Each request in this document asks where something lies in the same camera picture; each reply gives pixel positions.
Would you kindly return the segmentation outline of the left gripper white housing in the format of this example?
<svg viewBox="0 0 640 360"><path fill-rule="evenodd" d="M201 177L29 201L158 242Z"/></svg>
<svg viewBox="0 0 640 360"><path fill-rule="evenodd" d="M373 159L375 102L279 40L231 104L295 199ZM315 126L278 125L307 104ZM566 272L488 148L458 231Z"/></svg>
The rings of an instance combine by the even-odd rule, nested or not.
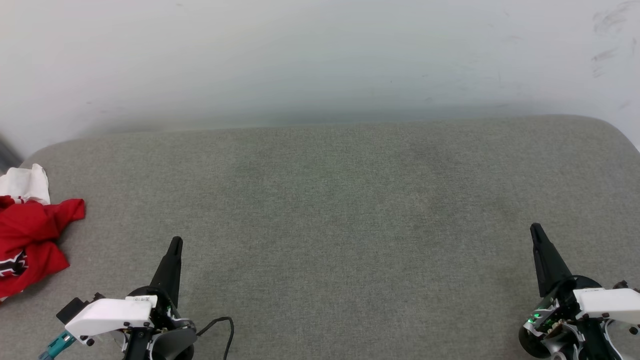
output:
<svg viewBox="0 0 640 360"><path fill-rule="evenodd" d="M74 298L64 308L64 348L93 346L111 335L123 352L192 352L198 340L192 320L178 313L183 239L176 235L149 286L125 298L97 292L91 301Z"/></svg>

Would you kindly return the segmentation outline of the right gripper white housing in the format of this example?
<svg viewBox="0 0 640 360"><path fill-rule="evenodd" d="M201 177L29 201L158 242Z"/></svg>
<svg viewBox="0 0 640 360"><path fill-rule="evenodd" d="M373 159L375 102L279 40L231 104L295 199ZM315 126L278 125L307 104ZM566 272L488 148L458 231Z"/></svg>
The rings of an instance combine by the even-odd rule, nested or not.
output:
<svg viewBox="0 0 640 360"><path fill-rule="evenodd" d="M528 355L548 360L633 360L615 346L610 328L639 333L639 290L621 281L613 289L574 275L540 223L532 223L535 275L540 303L519 329L518 339Z"/></svg>

